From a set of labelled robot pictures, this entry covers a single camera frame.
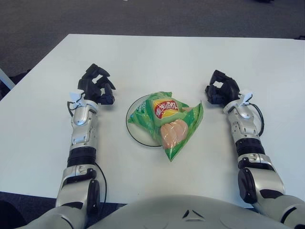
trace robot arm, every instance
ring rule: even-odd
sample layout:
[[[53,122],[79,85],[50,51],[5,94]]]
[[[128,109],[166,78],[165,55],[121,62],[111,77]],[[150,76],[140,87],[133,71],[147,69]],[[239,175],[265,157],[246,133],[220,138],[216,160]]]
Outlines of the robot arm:
[[[102,77],[93,83],[98,75]],[[96,179],[98,104],[113,104],[113,84],[110,75],[95,64],[79,80],[77,93],[71,93],[68,102],[72,116],[73,133],[67,168],[64,170],[55,208],[23,228],[82,229],[87,216],[98,213],[100,208],[100,184]]]
[[[222,82],[221,88],[213,85]],[[285,188],[260,141],[261,131],[254,124],[254,114],[249,109],[252,93],[240,92],[237,83],[216,70],[206,87],[208,101],[224,105],[238,154],[238,185],[244,202],[252,204],[261,214],[282,222],[291,228],[305,227],[305,202],[285,195]]]

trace plate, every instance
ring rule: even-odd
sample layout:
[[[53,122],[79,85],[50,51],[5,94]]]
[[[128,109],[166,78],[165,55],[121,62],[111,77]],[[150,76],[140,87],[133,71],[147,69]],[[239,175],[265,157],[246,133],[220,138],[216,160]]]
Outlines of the plate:
[[[128,109],[127,115],[126,115],[126,126],[127,130],[130,133],[130,135],[133,137],[134,140],[141,143],[144,146],[150,146],[150,147],[161,147],[160,143],[157,142],[152,138],[152,136],[143,128],[140,128],[135,123],[129,123],[128,119],[130,118],[130,115],[137,109],[138,106],[140,106],[147,98],[149,97],[149,94],[146,96],[143,96],[139,99],[137,99]]]

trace floor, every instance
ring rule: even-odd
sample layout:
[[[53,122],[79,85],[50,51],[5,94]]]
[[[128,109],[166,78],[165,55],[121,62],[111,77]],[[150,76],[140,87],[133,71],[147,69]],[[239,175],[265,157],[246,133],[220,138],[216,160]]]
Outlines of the floor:
[[[294,39],[305,35],[305,0],[1,0],[0,18],[0,68],[11,77],[33,68],[69,33]],[[4,192],[0,200],[27,222],[55,203]],[[120,206],[107,204],[99,219]]]

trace black cable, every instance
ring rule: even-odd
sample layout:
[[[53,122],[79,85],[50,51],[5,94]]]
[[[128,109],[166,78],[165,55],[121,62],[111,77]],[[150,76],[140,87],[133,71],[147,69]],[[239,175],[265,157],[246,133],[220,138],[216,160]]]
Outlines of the black cable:
[[[251,104],[251,103],[249,103],[249,105],[253,106],[257,110],[258,115],[261,118],[261,123],[262,123],[261,124],[261,131],[258,133],[258,136],[261,136],[263,134],[263,132],[264,132],[264,127],[265,127],[263,114],[262,114],[261,110],[258,108],[257,105]]]
[[[72,102],[69,102],[69,101],[68,101],[68,102],[67,102],[68,111],[69,111],[71,117],[73,117],[73,113],[72,113],[72,111],[71,111],[71,109],[70,109],[70,104],[72,104]]]
[[[81,100],[83,94],[85,94],[85,92],[81,93],[81,97],[80,97],[78,100],[76,100],[76,103],[77,103],[78,101]],[[69,101],[67,102],[68,111],[69,111],[71,117],[73,117],[73,113],[72,113],[71,111],[76,110],[79,106],[77,106],[77,107],[71,109],[71,108],[70,108],[70,104],[73,104],[73,102],[69,102]]]
[[[104,209],[104,206],[105,206],[105,203],[106,203],[106,197],[107,197],[107,181],[106,181],[106,177],[103,173],[103,170],[101,169],[101,167],[95,162],[96,166],[100,169],[103,177],[104,177],[104,181],[105,181],[105,198],[104,198],[104,204],[103,204],[103,207],[101,209],[101,214],[103,213],[103,209]]]

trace crumpled plastic bag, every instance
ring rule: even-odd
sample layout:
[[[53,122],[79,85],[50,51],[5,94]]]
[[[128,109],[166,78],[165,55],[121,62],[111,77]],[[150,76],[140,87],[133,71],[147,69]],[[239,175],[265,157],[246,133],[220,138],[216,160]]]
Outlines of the crumpled plastic bag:
[[[150,94],[130,115],[135,123],[158,141],[172,161],[190,139],[203,118],[203,106],[189,107],[174,98],[171,92]]]

